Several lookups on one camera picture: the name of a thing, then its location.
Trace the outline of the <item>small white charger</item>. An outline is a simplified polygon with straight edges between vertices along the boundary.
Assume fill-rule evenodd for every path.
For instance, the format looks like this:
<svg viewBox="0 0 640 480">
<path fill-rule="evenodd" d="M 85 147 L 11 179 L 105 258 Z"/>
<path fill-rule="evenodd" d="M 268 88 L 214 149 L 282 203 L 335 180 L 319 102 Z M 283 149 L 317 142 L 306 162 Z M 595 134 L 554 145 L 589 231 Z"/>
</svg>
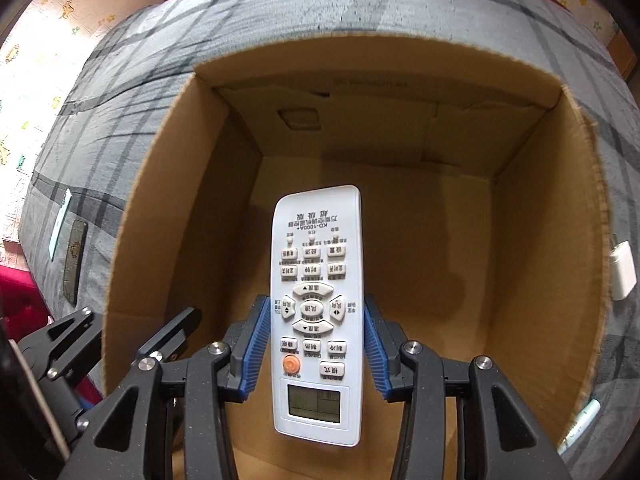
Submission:
<svg viewBox="0 0 640 480">
<path fill-rule="evenodd" d="M 611 296 L 614 301 L 627 298 L 638 283 L 634 256 L 628 240 L 613 247 L 608 256 L 611 271 Z"/>
</svg>

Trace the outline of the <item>white air conditioner remote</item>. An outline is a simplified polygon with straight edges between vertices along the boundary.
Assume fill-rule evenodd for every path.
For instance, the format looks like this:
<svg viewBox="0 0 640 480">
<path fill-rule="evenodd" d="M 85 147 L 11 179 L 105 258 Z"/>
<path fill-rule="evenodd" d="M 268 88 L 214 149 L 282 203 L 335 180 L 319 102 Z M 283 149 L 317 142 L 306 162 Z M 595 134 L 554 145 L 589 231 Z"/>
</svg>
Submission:
<svg viewBox="0 0 640 480">
<path fill-rule="evenodd" d="M 279 434 L 360 441 L 363 249 L 356 186 L 282 197 L 271 225 L 271 397 Z"/>
</svg>

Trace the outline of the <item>brown cardboard box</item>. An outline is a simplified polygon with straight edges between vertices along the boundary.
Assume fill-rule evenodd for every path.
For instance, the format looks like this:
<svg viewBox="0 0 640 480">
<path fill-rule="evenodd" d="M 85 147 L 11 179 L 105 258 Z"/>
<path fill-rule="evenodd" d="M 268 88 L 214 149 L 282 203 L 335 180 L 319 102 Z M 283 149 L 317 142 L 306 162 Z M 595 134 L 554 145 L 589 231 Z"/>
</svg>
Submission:
<svg viewBox="0 0 640 480">
<path fill-rule="evenodd" d="M 137 173 L 98 479 L 565 479 L 610 296 L 550 74 L 333 35 L 198 66 Z"/>
</svg>

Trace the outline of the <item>light teal tube bottle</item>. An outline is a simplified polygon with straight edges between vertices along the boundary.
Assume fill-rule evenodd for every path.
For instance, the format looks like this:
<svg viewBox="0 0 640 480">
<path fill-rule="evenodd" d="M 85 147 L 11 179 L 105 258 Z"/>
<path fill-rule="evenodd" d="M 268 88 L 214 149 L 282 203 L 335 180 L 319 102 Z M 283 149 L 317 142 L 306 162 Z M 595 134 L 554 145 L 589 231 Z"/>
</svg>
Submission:
<svg viewBox="0 0 640 480">
<path fill-rule="evenodd" d="M 588 427 L 594 422 L 601 409 L 601 403 L 596 399 L 590 399 L 582 410 L 576 415 L 570 430 L 558 445 L 558 453 L 563 455 L 571 448 L 577 440 L 585 433 Z"/>
</svg>

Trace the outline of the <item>black smartphone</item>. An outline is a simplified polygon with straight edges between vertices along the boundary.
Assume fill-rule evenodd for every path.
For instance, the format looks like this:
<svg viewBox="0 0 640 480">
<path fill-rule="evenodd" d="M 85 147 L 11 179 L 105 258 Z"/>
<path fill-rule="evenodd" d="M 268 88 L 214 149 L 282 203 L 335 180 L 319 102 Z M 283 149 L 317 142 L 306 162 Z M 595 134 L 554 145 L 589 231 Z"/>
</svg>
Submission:
<svg viewBox="0 0 640 480">
<path fill-rule="evenodd" d="M 75 220 L 70 229 L 70 237 L 68 238 L 62 291 L 64 298 L 72 306 L 76 306 L 77 304 L 82 256 L 84 255 L 87 231 L 87 222 L 84 220 Z"/>
</svg>

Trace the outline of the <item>teal white smartphone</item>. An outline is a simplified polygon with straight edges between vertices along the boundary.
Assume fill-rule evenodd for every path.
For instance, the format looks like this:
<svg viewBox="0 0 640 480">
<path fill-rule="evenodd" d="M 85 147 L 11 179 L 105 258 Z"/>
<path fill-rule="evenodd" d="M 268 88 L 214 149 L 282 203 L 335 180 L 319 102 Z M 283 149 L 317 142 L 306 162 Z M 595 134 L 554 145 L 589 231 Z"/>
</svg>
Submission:
<svg viewBox="0 0 640 480">
<path fill-rule="evenodd" d="M 54 259 L 56 248 L 58 247 L 58 240 L 60 239 L 60 233 L 61 233 L 64 219 L 66 216 L 66 212 L 68 211 L 68 207 L 70 206 L 70 202 L 72 201 L 72 198 L 73 198 L 72 191 L 69 188 L 66 188 L 65 194 L 62 200 L 62 204 L 60 206 L 60 209 L 58 210 L 58 213 L 56 214 L 56 217 L 53 223 L 53 228 L 52 228 L 52 232 L 51 232 L 51 236 L 48 244 L 48 254 L 49 254 L 50 260 Z"/>
</svg>

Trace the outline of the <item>grey plaid bed blanket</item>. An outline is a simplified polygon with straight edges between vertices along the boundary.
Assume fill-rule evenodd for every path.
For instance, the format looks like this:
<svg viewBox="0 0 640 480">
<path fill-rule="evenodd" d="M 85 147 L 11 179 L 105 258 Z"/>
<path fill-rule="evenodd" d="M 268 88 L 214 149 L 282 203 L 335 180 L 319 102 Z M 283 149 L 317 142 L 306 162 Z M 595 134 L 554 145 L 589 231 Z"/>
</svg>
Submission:
<svg viewBox="0 0 640 480">
<path fill-rule="evenodd" d="M 104 392 L 194 306 L 201 348 L 269 288 L 274 206 L 358 186 L 364 289 L 406 333 L 485 353 L 599 478 L 639 418 L 639 110 L 605 47 L 551 0 L 169 0 L 99 43 L 28 187 L 20 241 L 56 315 L 66 188 L 87 221 L 79 302 L 105 315 Z"/>
</svg>

